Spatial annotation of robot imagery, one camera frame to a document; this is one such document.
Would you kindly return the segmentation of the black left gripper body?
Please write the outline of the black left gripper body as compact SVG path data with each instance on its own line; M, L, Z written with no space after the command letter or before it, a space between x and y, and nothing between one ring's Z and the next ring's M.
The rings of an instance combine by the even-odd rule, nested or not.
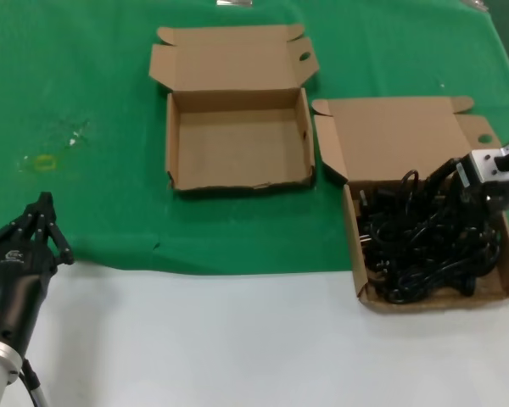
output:
M56 273L52 250L43 243L0 243L0 342L25 354Z

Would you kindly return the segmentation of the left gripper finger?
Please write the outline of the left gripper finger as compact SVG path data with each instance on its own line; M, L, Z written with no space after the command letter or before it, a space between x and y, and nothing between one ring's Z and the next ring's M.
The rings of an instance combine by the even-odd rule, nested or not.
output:
M36 202L27 204L21 215L0 228L0 253L46 253L47 241L42 237L43 232L36 231L46 212L47 194L41 192Z
M73 265L74 255L64 234L56 223L56 213L53 204L53 195L50 192L42 192L36 202L37 223L36 223L36 241L48 245L48 239L51 239L58 250L55 257L57 265Z

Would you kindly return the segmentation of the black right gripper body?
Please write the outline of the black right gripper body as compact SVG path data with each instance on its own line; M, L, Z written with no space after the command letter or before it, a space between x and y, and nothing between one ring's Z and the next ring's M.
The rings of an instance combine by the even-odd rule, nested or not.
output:
M432 202L442 192L446 202L459 202L463 185L458 175L461 160L452 158L444 162L423 183L422 201Z

